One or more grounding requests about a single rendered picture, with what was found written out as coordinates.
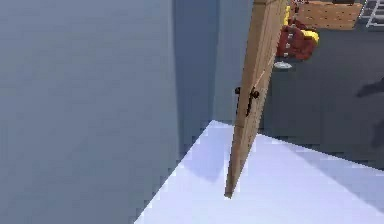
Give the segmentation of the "brown wooden room door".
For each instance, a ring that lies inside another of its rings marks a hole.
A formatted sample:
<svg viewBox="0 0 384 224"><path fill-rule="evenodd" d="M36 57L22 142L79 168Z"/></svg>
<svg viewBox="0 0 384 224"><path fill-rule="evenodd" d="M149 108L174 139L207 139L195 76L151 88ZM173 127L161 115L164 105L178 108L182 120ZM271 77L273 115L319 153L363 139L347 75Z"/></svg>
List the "brown wooden room door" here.
<svg viewBox="0 0 384 224"><path fill-rule="evenodd" d="M231 198L259 130L288 0L253 0L224 195ZM248 98L260 93L246 115Z"/></svg>

